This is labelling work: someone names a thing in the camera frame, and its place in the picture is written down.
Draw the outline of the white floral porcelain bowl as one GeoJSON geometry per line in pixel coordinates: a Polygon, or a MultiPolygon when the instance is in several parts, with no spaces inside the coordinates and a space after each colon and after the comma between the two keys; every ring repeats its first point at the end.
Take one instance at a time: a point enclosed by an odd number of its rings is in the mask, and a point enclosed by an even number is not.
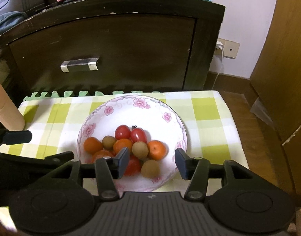
{"type": "Polygon", "coordinates": [[[113,98],[94,109],[83,123],[76,144],[83,164],[130,152],[129,164],[115,181],[124,191],[154,191],[177,173],[175,149],[187,149],[183,121],[166,103],[145,95],[113,98]]]}

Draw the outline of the brown longan fruit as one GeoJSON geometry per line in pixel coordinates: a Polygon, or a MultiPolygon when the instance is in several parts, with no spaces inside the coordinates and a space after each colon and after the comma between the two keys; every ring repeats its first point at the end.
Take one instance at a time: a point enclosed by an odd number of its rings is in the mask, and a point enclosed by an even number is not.
{"type": "Polygon", "coordinates": [[[104,149],[113,150],[113,146],[116,143],[116,141],[117,141],[116,138],[113,136],[109,136],[109,135],[105,136],[102,140],[104,149]]]}
{"type": "Polygon", "coordinates": [[[135,142],[132,146],[132,153],[138,159],[145,159],[148,156],[148,146],[145,142],[135,142]]]}
{"type": "Polygon", "coordinates": [[[155,178],[161,172],[159,163],[156,160],[147,160],[141,168],[141,175],[146,178],[155,178]]]}

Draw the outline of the blue cloth bundle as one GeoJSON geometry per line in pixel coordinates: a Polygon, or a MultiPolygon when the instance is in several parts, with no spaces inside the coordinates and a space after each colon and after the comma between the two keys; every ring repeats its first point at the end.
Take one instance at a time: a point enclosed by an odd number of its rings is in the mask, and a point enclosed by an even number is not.
{"type": "Polygon", "coordinates": [[[0,35],[27,18],[25,12],[7,12],[0,15],[0,35]]]}

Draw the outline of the wall power socket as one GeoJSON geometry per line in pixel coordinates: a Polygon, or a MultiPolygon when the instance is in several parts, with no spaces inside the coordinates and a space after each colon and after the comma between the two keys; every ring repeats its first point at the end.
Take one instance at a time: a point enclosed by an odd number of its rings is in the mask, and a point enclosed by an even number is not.
{"type": "Polygon", "coordinates": [[[221,54],[223,51],[223,56],[230,59],[235,59],[238,54],[240,44],[235,41],[229,41],[222,38],[218,38],[216,43],[215,54],[221,54]]]}

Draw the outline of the large red tomato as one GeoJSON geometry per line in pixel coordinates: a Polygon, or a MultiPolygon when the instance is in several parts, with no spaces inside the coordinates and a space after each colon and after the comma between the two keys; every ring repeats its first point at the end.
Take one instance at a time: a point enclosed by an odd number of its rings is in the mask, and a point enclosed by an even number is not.
{"type": "Polygon", "coordinates": [[[100,150],[98,152],[96,152],[93,156],[92,156],[92,163],[94,163],[97,159],[100,158],[112,158],[114,155],[112,152],[108,151],[108,150],[100,150]]]}

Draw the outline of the green foam mat edge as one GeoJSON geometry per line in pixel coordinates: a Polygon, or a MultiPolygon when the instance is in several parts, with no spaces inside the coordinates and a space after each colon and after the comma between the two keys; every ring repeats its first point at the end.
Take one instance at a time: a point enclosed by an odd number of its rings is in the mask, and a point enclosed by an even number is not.
{"type": "Polygon", "coordinates": [[[104,96],[103,92],[95,91],[93,95],[89,91],[64,91],[63,94],[59,94],[57,91],[52,91],[51,93],[47,91],[43,92],[33,92],[30,96],[26,96],[23,101],[32,101],[32,100],[42,100],[48,98],[71,98],[71,97],[86,97],[86,96],[104,96]]]}

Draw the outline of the brown wooden wardrobe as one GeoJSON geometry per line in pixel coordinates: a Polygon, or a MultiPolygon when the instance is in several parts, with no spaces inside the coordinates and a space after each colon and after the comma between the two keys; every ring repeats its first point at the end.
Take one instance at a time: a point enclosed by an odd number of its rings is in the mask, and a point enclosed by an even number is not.
{"type": "Polygon", "coordinates": [[[251,84],[279,133],[301,195],[301,0],[277,0],[251,84]]]}

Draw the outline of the pink ribbed cylinder case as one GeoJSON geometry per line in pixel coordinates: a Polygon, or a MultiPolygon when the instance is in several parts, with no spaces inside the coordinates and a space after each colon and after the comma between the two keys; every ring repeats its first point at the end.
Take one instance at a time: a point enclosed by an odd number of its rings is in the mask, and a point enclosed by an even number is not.
{"type": "Polygon", "coordinates": [[[21,131],[25,119],[0,84],[0,123],[10,131],[21,131]]]}

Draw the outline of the red cherry tomato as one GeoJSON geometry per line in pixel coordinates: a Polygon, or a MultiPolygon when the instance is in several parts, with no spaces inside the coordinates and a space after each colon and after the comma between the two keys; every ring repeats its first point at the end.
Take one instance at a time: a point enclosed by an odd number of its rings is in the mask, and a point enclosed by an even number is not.
{"type": "Polygon", "coordinates": [[[127,125],[120,125],[115,130],[115,138],[120,139],[129,139],[131,136],[131,129],[127,125]]]}
{"type": "Polygon", "coordinates": [[[141,161],[134,155],[130,156],[129,163],[124,172],[124,176],[133,176],[139,174],[141,171],[141,161]]]}
{"type": "Polygon", "coordinates": [[[147,137],[145,131],[142,128],[137,127],[136,125],[132,126],[130,138],[133,143],[135,142],[147,143],[147,137]]]}

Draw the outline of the dark wooden cabinet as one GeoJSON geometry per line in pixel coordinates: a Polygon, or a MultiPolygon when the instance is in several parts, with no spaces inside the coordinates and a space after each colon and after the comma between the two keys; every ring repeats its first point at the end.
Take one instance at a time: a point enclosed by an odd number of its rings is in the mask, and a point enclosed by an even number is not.
{"type": "Polygon", "coordinates": [[[202,90],[225,7],[206,0],[80,0],[38,13],[0,36],[25,92],[202,90]],[[97,71],[64,61],[99,58],[97,71]]]}

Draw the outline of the green checkered tablecloth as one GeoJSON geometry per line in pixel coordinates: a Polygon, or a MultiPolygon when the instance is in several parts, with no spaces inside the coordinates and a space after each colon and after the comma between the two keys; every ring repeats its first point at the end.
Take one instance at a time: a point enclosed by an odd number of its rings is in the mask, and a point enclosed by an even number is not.
{"type": "Polygon", "coordinates": [[[96,96],[25,98],[19,106],[25,128],[32,133],[28,143],[0,146],[0,153],[44,159],[66,151],[75,160],[89,163],[82,150],[87,137],[101,140],[114,135],[120,125],[142,128],[148,140],[165,144],[161,175],[153,180],[140,175],[115,182],[119,192],[179,191],[183,180],[174,162],[174,151],[183,148],[190,157],[203,157],[213,164],[232,159],[243,166],[247,160],[239,134],[225,101],[217,91],[134,93],[96,96]]]}

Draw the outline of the small orange tangerine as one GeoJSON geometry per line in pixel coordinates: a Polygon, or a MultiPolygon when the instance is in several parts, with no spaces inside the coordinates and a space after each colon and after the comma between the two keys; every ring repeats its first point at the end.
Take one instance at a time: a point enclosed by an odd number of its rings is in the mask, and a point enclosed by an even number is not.
{"type": "Polygon", "coordinates": [[[117,140],[113,145],[113,151],[118,154],[123,148],[128,148],[129,152],[132,152],[133,142],[128,138],[122,138],[117,140]]]}
{"type": "Polygon", "coordinates": [[[96,152],[103,149],[103,144],[95,137],[89,137],[84,141],[83,148],[86,153],[94,155],[96,152]]]}
{"type": "Polygon", "coordinates": [[[162,160],[166,154],[167,149],[163,142],[158,140],[149,141],[148,144],[148,157],[153,160],[162,160]]]}

